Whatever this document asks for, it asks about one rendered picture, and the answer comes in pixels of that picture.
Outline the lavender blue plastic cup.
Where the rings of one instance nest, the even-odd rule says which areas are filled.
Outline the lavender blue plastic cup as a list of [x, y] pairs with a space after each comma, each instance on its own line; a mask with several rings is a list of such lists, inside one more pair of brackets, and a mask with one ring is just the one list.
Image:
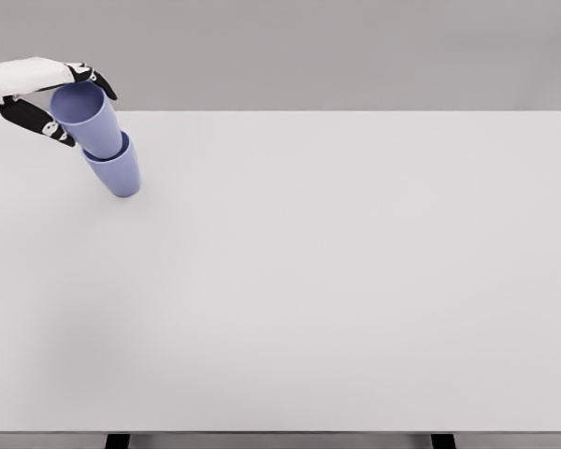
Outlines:
[[141, 175], [137, 153], [132, 139], [121, 131], [122, 147], [109, 159], [99, 159], [85, 149], [83, 157], [94, 175], [118, 197], [136, 194], [141, 187]]
[[91, 81], [70, 83], [54, 91], [52, 117], [74, 140], [98, 159], [109, 159], [122, 148], [122, 131], [103, 89]]

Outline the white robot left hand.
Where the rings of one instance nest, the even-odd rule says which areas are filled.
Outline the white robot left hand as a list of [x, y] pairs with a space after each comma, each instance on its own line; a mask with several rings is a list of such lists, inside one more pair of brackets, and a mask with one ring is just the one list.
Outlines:
[[84, 63], [60, 62], [38, 56], [2, 62], [0, 115], [23, 129], [73, 147], [76, 145], [74, 138], [67, 134], [46, 110], [24, 100], [23, 97], [83, 81], [90, 81], [99, 86], [109, 99], [118, 99], [106, 78]]

